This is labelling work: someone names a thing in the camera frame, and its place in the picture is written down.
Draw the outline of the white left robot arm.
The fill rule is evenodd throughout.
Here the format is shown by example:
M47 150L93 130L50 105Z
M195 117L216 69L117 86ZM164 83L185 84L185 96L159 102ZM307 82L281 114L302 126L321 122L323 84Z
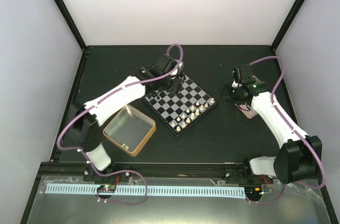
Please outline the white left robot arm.
M88 142L89 134L99 129L113 114L129 103L156 90L177 89L181 84L182 67L183 54L174 59L166 52L153 64L138 68L104 95L78 106L74 118L69 122L68 131L80 141L76 150L84 152L86 159L96 167L96 176L102 181L113 177L114 168L110 165L111 158L101 139Z

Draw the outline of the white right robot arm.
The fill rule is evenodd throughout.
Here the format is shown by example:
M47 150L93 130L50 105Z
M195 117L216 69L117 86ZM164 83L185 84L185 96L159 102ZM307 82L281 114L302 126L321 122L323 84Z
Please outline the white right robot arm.
M241 170L247 183L254 183L261 175L272 176L284 184L305 179L317 179L321 173L322 142L290 118L276 96L259 81L249 64L232 70L233 82L224 87L223 98L257 113L273 133L279 152L275 157L257 157Z

